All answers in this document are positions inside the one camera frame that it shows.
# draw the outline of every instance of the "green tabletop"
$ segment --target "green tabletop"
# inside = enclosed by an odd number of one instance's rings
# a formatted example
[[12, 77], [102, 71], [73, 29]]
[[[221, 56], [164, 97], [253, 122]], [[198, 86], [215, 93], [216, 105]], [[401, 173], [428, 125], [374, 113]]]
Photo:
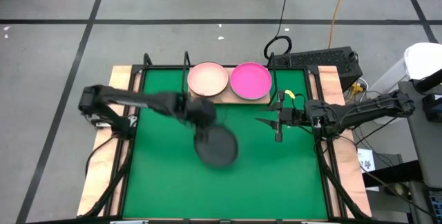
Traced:
[[[279, 89], [307, 95], [302, 71], [277, 73]], [[149, 70], [144, 92], [179, 91], [181, 76], [181, 70]], [[285, 127], [284, 141], [275, 142], [274, 130], [254, 120], [276, 119], [263, 107], [217, 105], [218, 121], [239, 143], [237, 160], [224, 169], [198, 159], [190, 126], [142, 109], [123, 217], [326, 219], [312, 135]]]

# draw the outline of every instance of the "wooden table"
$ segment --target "wooden table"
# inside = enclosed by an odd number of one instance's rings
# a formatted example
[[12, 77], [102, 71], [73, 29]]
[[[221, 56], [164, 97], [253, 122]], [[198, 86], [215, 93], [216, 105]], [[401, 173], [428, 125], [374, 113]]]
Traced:
[[[128, 89], [128, 84], [131, 76], [132, 66], [114, 66], [112, 74], [110, 76], [109, 86], [120, 89]], [[319, 67], [320, 83], [323, 88], [324, 99], [329, 104], [345, 104], [343, 92], [340, 87], [338, 71], [334, 66], [320, 66]], [[313, 97], [318, 98], [318, 92], [314, 81], [314, 76], [310, 75], [311, 90]], [[132, 88], [137, 91], [140, 82], [140, 75], [135, 78], [135, 84]], [[112, 109], [118, 113], [123, 114], [123, 106], [111, 106]], [[129, 114], [132, 114], [135, 109], [130, 109]], [[342, 136], [353, 140], [353, 135], [350, 130], [344, 131]], [[109, 128], [99, 130], [95, 138], [94, 149], [100, 144], [105, 142], [111, 136], [111, 130]], [[78, 208], [78, 215], [86, 213], [102, 195], [102, 192], [108, 186], [111, 178], [111, 171], [113, 167], [113, 161], [115, 157], [115, 151], [117, 148], [117, 139], [114, 139], [105, 147], [95, 153], [90, 160], [88, 175], [84, 183], [83, 194]], [[361, 169], [359, 167], [358, 156], [354, 145], [349, 140], [340, 138], [334, 141], [334, 149], [336, 154], [336, 160], [339, 170], [339, 176], [342, 186], [347, 193], [352, 197], [353, 201], [360, 207], [360, 209], [371, 216], [369, 203], [367, 199], [367, 193], [363, 182]], [[339, 212], [338, 200], [336, 190], [329, 182], [331, 204], [334, 216], [341, 216]], [[117, 214], [117, 206], [119, 201], [119, 195], [121, 192], [121, 183], [114, 191], [113, 204], [110, 210], [111, 215]]]

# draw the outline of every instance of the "keyboard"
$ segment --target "keyboard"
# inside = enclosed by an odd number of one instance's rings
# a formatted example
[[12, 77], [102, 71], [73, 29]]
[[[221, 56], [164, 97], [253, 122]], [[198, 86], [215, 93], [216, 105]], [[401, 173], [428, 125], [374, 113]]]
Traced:
[[435, 223], [442, 224], [442, 191], [428, 191], [428, 208], [437, 216]]

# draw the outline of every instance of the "pink plate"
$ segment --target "pink plate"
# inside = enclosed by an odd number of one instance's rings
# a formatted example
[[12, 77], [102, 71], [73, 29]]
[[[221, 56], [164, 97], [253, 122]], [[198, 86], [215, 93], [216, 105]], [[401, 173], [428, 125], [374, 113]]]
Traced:
[[267, 68], [255, 62], [238, 65], [232, 72], [230, 85], [233, 92], [246, 100], [257, 100], [269, 93], [271, 76]]
[[229, 74], [215, 62], [202, 62], [194, 66], [187, 76], [191, 90], [201, 96], [221, 93], [229, 83]]

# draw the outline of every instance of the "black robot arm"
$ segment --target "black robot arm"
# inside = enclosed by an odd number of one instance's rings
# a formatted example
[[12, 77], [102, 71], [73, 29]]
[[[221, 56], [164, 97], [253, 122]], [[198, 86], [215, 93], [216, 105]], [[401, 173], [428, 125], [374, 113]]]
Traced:
[[258, 119], [276, 130], [277, 142], [282, 142], [282, 125], [313, 127], [315, 133], [328, 139], [335, 138], [349, 127], [385, 116], [406, 118], [415, 110], [413, 100], [400, 91], [345, 106], [308, 100], [303, 110], [283, 108], [284, 99], [285, 92], [278, 92], [278, 101], [268, 108], [278, 112], [277, 121]]
[[193, 124], [197, 129], [203, 129], [216, 120], [215, 106], [204, 98], [191, 99], [176, 92], [141, 94], [102, 85], [85, 87], [78, 109], [83, 115], [97, 115], [121, 138], [131, 136], [131, 121], [116, 114], [109, 104], [149, 108], [180, 122]]

